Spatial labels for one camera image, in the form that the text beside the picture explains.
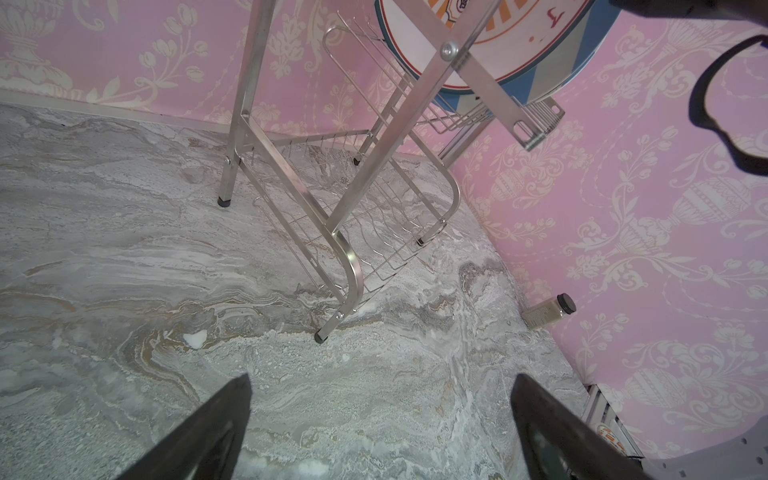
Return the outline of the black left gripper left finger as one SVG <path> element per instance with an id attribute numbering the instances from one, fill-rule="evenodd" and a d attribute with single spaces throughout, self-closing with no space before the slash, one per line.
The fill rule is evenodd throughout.
<path id="1" fill-rule="evenodd" d="M 247 374 L 230 380 L 120 477 L 232 478 L 250 417 L 251 398 Z"/>

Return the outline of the blue cream striped plate front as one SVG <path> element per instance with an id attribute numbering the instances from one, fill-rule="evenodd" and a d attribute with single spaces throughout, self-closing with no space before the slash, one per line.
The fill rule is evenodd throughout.
<path id="1" fill-rule="evenodd" d="M 619 13 L 608 1 L 502 1 L 470 53 L 509 96 L 529 104 L 584 68 Z"/>

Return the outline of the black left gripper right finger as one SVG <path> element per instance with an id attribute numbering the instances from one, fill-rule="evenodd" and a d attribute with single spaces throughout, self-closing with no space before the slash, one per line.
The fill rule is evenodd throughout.
<path id="1" fill-rule="evenodd" d="M 516 376 L 510 406 L 530 478 L 648 477 L 531 376 Z"/>

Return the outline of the small jar dark lid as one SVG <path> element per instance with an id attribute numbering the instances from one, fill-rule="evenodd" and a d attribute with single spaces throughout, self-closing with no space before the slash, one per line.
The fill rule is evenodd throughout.
<path id="1" fill-rule="evenodd" d="M 528 328 L 536 330 L 555 323 L 577 311 L 574 300 L 566 293 L 544 300 L 521 313 Z"/>

